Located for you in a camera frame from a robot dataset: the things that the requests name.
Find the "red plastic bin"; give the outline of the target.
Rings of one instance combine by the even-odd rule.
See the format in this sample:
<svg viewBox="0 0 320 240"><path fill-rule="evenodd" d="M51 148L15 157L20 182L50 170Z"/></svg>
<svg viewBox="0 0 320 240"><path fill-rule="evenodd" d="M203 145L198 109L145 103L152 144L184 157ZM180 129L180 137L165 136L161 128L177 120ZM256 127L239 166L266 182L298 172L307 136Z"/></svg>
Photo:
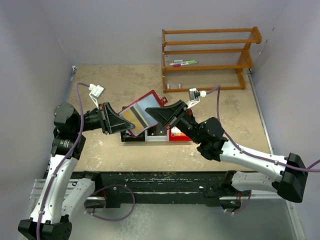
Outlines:
<svg viewBox="0 0 320 240"><path fill-rule="evenodd" d="M177 127L173 127L169 130L170 142L190 142L191 139L181 132Z"/></svg>

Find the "red leather card holder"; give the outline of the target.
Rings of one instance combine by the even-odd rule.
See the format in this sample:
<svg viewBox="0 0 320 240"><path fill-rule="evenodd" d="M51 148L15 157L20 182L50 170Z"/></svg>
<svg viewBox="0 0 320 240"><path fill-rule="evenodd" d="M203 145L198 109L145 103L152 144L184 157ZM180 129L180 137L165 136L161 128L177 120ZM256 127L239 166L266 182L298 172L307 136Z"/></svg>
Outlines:
<svg viewBox="0 0 320 240"><path fill-rule="evenodd" d="M146 113L145 109L153 108L153 107L164 107L165 104L167 103L168 103L168 100L166 97L159 97L154 90L151 90L147 92L145 95L143 95L142 97L138 98L137 100L129 104L128 106L133 104L138 105L140 112L148 122L148 127L146 128L147 130L153 126L156 126L158 122L154 120L148 113Z"/></svg>

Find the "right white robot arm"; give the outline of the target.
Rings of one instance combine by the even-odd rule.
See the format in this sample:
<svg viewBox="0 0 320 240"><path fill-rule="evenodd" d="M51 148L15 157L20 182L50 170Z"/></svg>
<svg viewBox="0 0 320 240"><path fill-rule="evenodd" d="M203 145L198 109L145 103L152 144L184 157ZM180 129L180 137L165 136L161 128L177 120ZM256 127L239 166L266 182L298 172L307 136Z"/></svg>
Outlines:
<svg viewBox="0 0 320 240"><path fill-rule="evenodd" d="M230 179L224 181L222 190L226 195L258 190L275 192L294 203L303 201L308 169L299 155L273 155L238 145L227 135L216 117L198 123L187 112L187 104L182 100L169 106L148 107L145 111L163 127L178 128L197 144L196 149L205 159L237 164L252 170L251 173L235 171Z"/></svg>

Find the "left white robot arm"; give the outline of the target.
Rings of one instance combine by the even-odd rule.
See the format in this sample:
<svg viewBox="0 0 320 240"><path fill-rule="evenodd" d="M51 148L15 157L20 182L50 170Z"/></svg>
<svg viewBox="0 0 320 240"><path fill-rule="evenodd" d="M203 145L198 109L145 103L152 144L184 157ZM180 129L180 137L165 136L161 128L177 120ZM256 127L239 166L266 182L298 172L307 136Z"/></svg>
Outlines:
<svg viewBox="0 0 320 240"><path fill-rule="evenodd" d="M66 194L86 142L83 132L102 129L104 134L115 134L134 128L108 102L87 113L77 111L70 103L62 103L54 109L53 123L54 140L42 192L30 217L18 225L18 231L28 240L69 239L75 212L90 195L98 196L103 191L101 174L85 171L71 193Z"/></svg>

